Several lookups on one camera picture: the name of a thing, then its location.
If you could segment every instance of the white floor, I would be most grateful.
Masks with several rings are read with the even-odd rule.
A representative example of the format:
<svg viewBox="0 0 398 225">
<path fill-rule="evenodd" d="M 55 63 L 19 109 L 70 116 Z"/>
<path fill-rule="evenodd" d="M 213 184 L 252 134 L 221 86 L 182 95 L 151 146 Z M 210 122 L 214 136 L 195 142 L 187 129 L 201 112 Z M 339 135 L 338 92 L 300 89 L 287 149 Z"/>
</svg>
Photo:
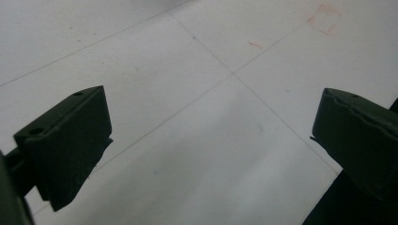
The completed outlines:
<svg viewBox="0 0 398 225">
<path fill-rule="evenodd" d="M 0 147 L 104 85 L 114 143 L 45 224 L 301 224 L 341 170 L 310 141 L 325 87 L 398 97 L 395 0 L 4 0 Z"/>
</svg>

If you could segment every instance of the red stain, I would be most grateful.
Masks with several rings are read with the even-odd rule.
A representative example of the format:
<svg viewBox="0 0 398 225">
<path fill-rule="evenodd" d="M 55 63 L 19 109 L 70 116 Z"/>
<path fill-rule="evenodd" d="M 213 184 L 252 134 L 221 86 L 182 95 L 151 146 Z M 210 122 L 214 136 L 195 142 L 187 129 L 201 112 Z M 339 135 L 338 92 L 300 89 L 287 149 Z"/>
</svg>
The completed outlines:
<svg viewBox="0 0 398 225">
<path fill-rule="evenodd" d="M 331 33 L 333 32 L 334 28 L 336 28 L 336 24 L 333 24 L 330 29 L 328 30 L 328 32 L 324 32 L 325 35 L 330 36 Z"/>
<path fill-rule="evenodd" d="M 329 15 L 338 15 L 339 17 L 342 16 L 342 13 L 336 8 L 331 5 L 321 4 L 319 6 L 318 11 L 327 13 Z"/>
<path fill-rule="evenodd" d="M 324 23 L 322 24 L 321 22 L 319 22 L 319 20 L 317 20 L 318 22 L 315 23 L 316 17 L 319 17 L 322 14 L 323 16 L 320 18 L 320 20 Z M 307 23 L 313 29 L 320 31 L 327 36 L 330 36 L 335 30 L 337 24 L 333 23 L 332 25 L 328 26 L 325 24 L 325 22 L 331 23 L 333 18 L 335 20 L 336 18 L 340 18 L 341 16 L 342 13 L 336 7 L 333 7 L 332 5 L 321 4 L 316 10 L 315 14 L 307 21 Z"/>
<path fill-rule="evenodd" d="M 315 22 L 315 15 L 313 15 L 313 16 L 308 20 L 308 23 L 309 23 L 310 25 L 313 25 L 314 22 Z"/>
<path fill-rule="evenodd" d="M 255 46 L 255 47 L 257 47 L 257 48 L 260 49 L 260 50 L 263 50 L 263 49 L 264 49 L 263 46 L 261 46 L 261 45 L 255 43 L 255 42 L 249 42 L 249 44 L 250 44 L 250 45 L 253 45 L 253 46 Z"/>
</svg>

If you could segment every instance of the red mark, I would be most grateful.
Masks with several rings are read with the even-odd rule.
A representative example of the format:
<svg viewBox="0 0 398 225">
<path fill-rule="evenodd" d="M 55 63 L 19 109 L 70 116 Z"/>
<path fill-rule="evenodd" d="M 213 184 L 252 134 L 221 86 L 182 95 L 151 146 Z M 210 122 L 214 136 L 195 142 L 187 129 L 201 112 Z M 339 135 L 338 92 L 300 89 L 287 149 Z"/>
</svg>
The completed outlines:
<svg viewBox="0 0 398 225">
<path fill-rule="evenodd" d="M 307 23 L 313 29 L 330 36 L 337 26 L 336 22 L 340 20 L 341 16 L 342 13 L 336 7 L 321 4 Z"/>
<path fill-rule="evenodd" d="M 263 50 L 263 49 L 264 49 L 263 46 L 261 46 L 261 45 L 255 43 L 255 42 L 249 42 L 249 44 L 250 44 L 250 45 L 253 45 L 253 46 L 255 46 L 255 47 L 257 47 L 257 48 L 260 49 L 260 50 Z"/>
<path fill-rule="evenodd" d="M 333 24 L 330 29 L 328 30 L 328 32 L 324 32 L 325 35 L 329 36 L 331 35 L 331 33 L 333 32 L 334 28 L 336 28 L 336 24 Z"/>
</svg>

